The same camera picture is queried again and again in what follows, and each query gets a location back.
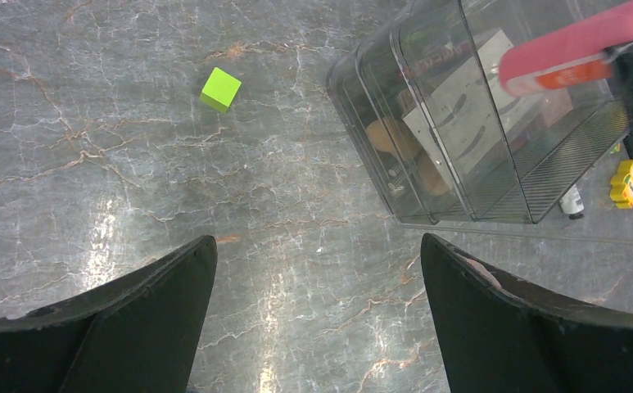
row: pink object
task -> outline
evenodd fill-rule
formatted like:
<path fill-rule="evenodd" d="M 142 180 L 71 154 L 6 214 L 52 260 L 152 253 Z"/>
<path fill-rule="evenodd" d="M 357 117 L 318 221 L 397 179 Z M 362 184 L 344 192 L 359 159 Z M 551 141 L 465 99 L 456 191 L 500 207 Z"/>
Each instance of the pink object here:
<path fill-rule="evenodd" d="M 509 49 L 500 82 L 519 97 L 607 78 L 612 71 L 603 50 L 630 42 L 633 0 Z"/>

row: orange label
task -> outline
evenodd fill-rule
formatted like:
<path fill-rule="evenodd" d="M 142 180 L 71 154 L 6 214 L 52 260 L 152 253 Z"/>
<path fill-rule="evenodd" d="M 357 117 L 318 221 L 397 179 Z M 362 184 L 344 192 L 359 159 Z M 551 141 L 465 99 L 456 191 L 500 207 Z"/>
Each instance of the orange label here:
<path fill-rule="evenodd" d="M 613 70 L 610 65 L 603 63 L 602 60 L 594 60 L 536 76 L 536 82 L 543 88 L 566 88 L 611 76 L 613 76 Z"/>

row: yellow toy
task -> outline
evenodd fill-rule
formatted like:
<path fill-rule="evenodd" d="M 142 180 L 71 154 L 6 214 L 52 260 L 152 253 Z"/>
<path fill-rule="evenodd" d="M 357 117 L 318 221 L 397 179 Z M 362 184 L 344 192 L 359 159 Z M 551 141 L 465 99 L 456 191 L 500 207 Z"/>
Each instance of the yellow toy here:
<path fill-rule="evenodd" d="M 624 160 L 610 179 L 610 199 L 620 209 L 633 208 L 633 160 Z"/>

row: clear plastic bin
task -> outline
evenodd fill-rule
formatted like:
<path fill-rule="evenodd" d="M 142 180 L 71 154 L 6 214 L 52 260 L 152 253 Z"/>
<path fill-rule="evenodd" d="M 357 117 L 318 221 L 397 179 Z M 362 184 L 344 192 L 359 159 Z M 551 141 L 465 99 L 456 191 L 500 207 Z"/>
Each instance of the clear plastic bin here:
<path fill-rule="evenodd" d="M 600 80 L 515 98 L 511 48 L 622 1 L 415 0 L 328 74 L 328 90 L 403 224 L 536 224 L 625 135 Z"/>

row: brown object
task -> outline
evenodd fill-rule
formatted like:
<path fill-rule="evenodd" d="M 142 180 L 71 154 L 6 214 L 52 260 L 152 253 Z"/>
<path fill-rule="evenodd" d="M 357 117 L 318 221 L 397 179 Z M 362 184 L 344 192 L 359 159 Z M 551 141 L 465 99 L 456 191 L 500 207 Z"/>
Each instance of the brown object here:
<path fill-rule="evenodd" d="M 418 172 L 423 186 L 433 196 L 438 197 L 449 192 L 449 185 L 441 177 L 436 165 L 427 154 L 422 154 L 418 158 Z"/>
<path fill-rule="evenodd" d="M 385 117 L 384 121 L 377 120 L 371 123 L 366 130 L 367 138 L 375 149 L 397 156 L 396 147 L 388 135 L 389 131 L 398 142 L 403 160 L 412 160 L 422 150 L 423 147 L 415 139 L 408 126 L 403 121 L 392 117 Z"/>

